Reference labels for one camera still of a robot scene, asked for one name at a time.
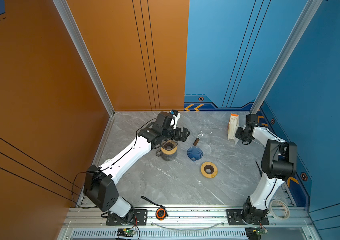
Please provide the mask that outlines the grey glass dripper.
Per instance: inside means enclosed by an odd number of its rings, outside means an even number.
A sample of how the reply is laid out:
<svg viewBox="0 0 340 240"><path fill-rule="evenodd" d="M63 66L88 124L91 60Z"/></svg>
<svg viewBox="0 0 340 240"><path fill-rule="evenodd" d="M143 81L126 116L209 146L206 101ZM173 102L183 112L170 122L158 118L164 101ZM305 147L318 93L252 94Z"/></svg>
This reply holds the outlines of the grey glass dripper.
<svg viewBox="0 0 340 240"><path fill-rule="evenodd" d="M167 150L171 150L175 147L178 147L178 143L179 141L177 140L167 140L162 146L161 148L165 148Z"/></svg>

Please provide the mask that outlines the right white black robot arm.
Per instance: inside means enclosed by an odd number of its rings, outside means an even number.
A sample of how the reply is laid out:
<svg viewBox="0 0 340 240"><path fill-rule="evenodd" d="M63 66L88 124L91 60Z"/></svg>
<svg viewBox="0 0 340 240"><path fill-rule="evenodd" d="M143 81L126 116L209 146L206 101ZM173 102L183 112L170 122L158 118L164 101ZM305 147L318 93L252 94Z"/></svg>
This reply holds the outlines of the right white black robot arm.
<svg viewBox="0 0 340 240"><path fill-rule="evenodd" d="M254 114L246 115L245 127L239 127L235 137L246 144L257 140L264 146L260 182L247 198L242 210L243 221L246 224L257 224L270 212L271 200L278 188L295 175L297 145L272 133L258 122L258 116Z"/></svg>

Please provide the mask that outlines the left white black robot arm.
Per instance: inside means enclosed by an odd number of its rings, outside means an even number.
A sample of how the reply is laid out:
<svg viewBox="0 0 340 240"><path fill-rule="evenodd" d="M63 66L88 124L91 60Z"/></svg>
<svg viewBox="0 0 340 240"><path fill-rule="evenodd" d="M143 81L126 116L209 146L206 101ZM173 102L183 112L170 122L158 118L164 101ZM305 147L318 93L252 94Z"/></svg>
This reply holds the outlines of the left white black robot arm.
<svg viewBox="0 0 340 240"><path fill-rule="evenodd" d="M111 212L123 223L130 223L134 218L134 207L119 195L116 184L141 157L166 141L187 140L190 131L177 126L180 117L181 113L177 110L160 112L135 132L133 141L119 154L99 167L91 165L85 172L84 195L101 211Z"/></svg>

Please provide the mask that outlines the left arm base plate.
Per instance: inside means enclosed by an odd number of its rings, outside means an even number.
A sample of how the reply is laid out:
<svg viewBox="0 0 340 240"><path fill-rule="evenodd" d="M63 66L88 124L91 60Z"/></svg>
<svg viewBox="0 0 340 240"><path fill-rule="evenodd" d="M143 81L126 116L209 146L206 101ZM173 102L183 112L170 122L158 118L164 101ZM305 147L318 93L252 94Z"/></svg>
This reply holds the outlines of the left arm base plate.
<svg viewBox="0 0 340 240"><path fill-rule="evenodd" d="M110 213L106 218L107 226L145 226L147 223L147 209L137 209L134 210L133 217L130 221L127 221L121 217L119 217L115 213Z"/></svg>

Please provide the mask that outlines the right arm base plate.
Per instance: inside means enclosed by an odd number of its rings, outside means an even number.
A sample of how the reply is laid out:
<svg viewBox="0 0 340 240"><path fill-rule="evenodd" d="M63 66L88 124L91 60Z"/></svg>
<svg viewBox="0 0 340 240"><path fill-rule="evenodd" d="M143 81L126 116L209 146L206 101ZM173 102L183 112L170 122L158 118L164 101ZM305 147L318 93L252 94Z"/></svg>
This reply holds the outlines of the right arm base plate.
<svg viewBox="0 0 340 240"><path fill-rule="evenodd" d="M239 226L239 225L248 225L248 226L255 226L255 225L263 225L263 226L268 226L270 224L269 219L267 216L259 219L250 219L247 218L244 220L244 217L242 215L242 211L240 209L227 209L226 214L227 214L227 219L228 223L230 226Z"/></svg>

